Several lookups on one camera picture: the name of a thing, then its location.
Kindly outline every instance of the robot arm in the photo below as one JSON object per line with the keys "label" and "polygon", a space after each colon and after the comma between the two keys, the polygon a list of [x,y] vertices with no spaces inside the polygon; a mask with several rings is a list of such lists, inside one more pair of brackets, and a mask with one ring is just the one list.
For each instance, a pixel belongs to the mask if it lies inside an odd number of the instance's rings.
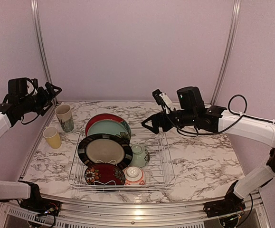
{"label": "robot arm", "polygon": [[181,110],[170,109],[169,104],[164,102],[165,99],[160,99],[160,94],[162,92],[156,90],[152,95],[158,105],[169,112],[159,112],[142,122],[143,127],[154,133],[159,132],[159,127],[166,132],[172,127],[181,130],[184,126],[194,126],[212,134],[223,132],[239,135],[272,148],[268,162],[251,171],[243,179],[234,182],[227,191],[225,199],[208,202],[204,205],[204,211],[208,217],[225,215],[245,208],[243,199],[275,177],[275,120],[264,120],[245,114],[232,114],[230,110],[220,106],[205,108],[197,87],[186,87],[177,91]]}
{"label": "robot arm", "polygon": [[[0,138],[17,121],[23,120],[24,114],[34,112],[37,118],[53,106],[52,100],[62,89],[50,83],[46,83],[45,87],[38,87],[37,79],[16,78],[9,81],[9,93],[0,104]],[[0,201],[13,199],[22,199],[21,207],[40,213],[51,209],[51,203],[60,205],[58,201],[42,198],[39,186],[34,183],[0,181]]]}

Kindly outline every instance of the marble surface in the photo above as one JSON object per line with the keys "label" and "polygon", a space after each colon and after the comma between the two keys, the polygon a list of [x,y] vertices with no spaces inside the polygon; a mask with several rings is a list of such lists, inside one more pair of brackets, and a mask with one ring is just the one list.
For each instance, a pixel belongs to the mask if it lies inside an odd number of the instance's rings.
{"label": "marble surface", "polygon": [[79,130],[96,114],[121,116],[131,127],[160,111],[155,102],[66,102],[72,107],[75,128],[64,133],[54,116],[50,126],[58,128],[62,140],[52,149],[42,139],[24,181],[39,185],[40,192],[70,199],[118,203],[165,203],[224,196],[231,183],[244,176],[237,156],[225,134],[185,137],[172,129],[167,132],[176,175],[173,187],[163,192],[101,193],[81,192],[68,182]]}

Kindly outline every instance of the dish rack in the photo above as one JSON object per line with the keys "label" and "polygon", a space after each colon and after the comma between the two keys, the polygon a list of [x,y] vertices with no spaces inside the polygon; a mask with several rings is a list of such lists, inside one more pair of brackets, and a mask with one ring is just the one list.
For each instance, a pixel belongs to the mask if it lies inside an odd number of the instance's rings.
{"label": "dish rack", "polygon": [[85,129],[81,129],[74,151],[73,161],[68,176],[69,183],[79,191],[84,192],[109,192],[109,193],[141,193],[153,191],[165,191],[175,183],[174,168],[170,156],[170,150],[166,133],[153,134],[142,127],[132,127],[130,145],[140,144],[150,153],[149,163],[142,167],[146,175],[145,185],[88,185],[85,180],[87,166],[78,157],[77,148],[85,138]]}

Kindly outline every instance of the red plate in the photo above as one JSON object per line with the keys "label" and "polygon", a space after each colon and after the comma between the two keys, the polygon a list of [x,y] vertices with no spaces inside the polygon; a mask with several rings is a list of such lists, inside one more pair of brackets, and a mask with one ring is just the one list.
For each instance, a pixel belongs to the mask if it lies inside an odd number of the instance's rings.
{"label": "red plate", "polygon": [[127,130],[128,134],[131,138],[131,129],[130,129],[128,123],[123,118],[113,115],[113,114],[110,114],[110,113],[103,113],[103,114],[98,114],[96,116],[93,116],[85,126],[85,135],[87,135],[90,127],[93,124],[95,124],[96,122],[101,121],[101,120],[114,120],[114,121],[121,123],[125,127],[125,129]]}
{"label": "red plate", "polygon": [[124,185],[126,178],[117,166],[96,163],[86,169],[85,180],[90,185]]}

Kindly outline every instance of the plate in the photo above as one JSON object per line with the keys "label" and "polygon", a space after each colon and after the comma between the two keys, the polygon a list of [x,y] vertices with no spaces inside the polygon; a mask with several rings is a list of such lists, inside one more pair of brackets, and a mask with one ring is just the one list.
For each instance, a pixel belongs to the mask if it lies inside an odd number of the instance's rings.
{"label": "plate", "polygon": [[130,143],[130,136],[126,128],[114,120],[97,121],[89,128],[86,135],[92,134],[111,134],[125,140],[128,144]]}
{"label": "plate", "polygon": [[114,115],[114,114],[110,114],[110,113],[103,113],[103,114],[98,114],[96,116],[93,116],[85,126],[85,135],[88,135],[87,133],[89,131],[89,128],[93,124],[95,124],[96,122],[101,121],[101,120],[114,120],[116,122],[119,122],[127,130],[129,137],[131,139],[132,132],[131,132],[131,129],[130,129],[128,123],[123,118],[121,118],[117,115]]}
{"label": "plate", "polygon": [[132,161],[133,152],[123,139],[111,134],[93,134],[84,138],[78,145],[79,159],[87,166],[94,163],[115,163],[126,168]]}
{"label": "plate", "polygon": [[125,175],[115,165],[96,163],[85,170],[85,180],[90,185],[124,185]]}

